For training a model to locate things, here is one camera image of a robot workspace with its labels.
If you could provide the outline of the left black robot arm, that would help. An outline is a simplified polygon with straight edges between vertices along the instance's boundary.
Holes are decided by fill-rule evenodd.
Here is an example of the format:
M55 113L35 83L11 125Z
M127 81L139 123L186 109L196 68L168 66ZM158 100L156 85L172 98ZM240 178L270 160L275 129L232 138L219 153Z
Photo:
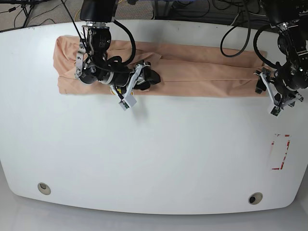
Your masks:
M293 107L296 101L303 101L299 89L308 87L308 51L306 39L300 26L300 14L308 10L306 0L263 0L261 5L269 20L268 25L262 26L255 34L253 47L258 58L271 71L262 68L256 71L259 76L256 93L269 93L273 103L271 114L276 115L286 106ZM272 63L258 50L257 41L260 34L269 29L278 29L277 44L279 50L286 56L286 62Z

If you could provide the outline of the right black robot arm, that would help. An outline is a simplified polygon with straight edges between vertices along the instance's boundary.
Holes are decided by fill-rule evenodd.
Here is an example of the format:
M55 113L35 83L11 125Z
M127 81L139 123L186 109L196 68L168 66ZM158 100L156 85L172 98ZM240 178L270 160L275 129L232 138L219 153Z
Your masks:
M80 20L87 25L83 29L86 34L80 37L75 77L85 84L98 81L109 86L111 92L124 103L134 89L147 90L160 83L161 77L151 69L149 62L141 61L133 68L129 67L136 55L136 43L132 33L115 20L117 6L116 0L83 1ZM120 56L108 57L112 38L107 23L114 23L127 33L131 55L126 61Z

